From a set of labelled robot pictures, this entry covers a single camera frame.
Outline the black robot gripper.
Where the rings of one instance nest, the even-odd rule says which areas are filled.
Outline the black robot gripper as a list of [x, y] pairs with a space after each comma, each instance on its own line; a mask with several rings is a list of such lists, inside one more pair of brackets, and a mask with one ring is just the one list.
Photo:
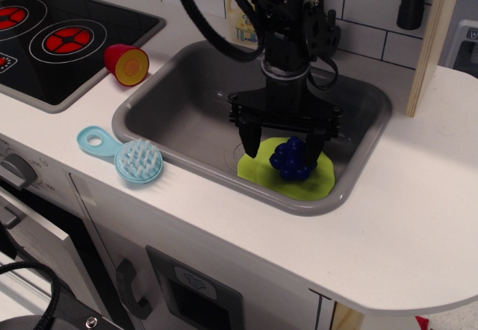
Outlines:
[[312, 167], [323, 150], [325, 139], [336, 138], [343, 116], [341, 107], [325, 100], [331, 87], [317, 84], [308, 69], [292, 79], [265, 78], [265, 85], [233, 91], [229, 120], [239, 126], [244, 151], [255, 158], [261, 143], [261, 128], [307, 134], [305, 165]]

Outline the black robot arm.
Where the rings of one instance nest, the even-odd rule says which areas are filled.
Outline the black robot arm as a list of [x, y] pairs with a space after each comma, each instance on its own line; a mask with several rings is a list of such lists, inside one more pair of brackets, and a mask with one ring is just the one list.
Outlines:
[[335, 65], [331, 56], [340, 38], [335, 12], [326, 12], [323, 0], [235, 0], [258, 37], [255, 51], [242, 52], [205, 21], [192, 0], [182, 1], [201, 33], [223, 54], [243, 62], [264, 57], [265, 87], [228, 97], [231, 121], [239, 128], [246, 153], [257, 155], [264, 127], [295, 131], [306, 135], [304, 163], [313, 166], [324, 143], [337, 135], [341, 115], [339, 107], [308, 88], [313, 81], [311, 62], [321, 59]]

